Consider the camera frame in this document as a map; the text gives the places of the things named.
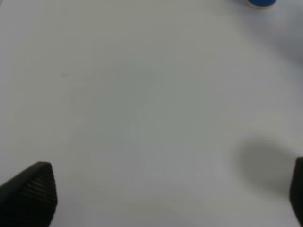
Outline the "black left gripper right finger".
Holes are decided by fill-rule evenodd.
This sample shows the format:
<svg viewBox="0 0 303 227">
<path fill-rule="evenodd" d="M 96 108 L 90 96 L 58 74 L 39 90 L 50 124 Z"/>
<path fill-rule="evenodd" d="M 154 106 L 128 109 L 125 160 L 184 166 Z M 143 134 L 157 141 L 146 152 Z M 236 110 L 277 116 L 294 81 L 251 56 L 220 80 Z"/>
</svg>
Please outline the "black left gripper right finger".
<svg viewBox="0 0 303 227">
<path fill-rule="evenodd" d="M 295 161 L 292 181 L 289 193 L 290 203 L 292 205 L 294 214 L 303 226 L 303 158 L 299 157 Z"/>
</svg>

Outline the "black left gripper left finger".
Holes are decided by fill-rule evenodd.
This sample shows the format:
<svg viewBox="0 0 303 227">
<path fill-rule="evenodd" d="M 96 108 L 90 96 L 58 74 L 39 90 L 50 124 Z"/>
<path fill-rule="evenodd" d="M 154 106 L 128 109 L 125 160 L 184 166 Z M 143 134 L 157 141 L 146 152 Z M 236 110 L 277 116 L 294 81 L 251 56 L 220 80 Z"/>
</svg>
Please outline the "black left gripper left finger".
<svg viewBox="0 0 303 227">
<path fill-rule="evenodd" d="M 0 225 L 48 227 L 57 204 L 52 164 L 37 162 L 0 186 Z"/>
</svg>

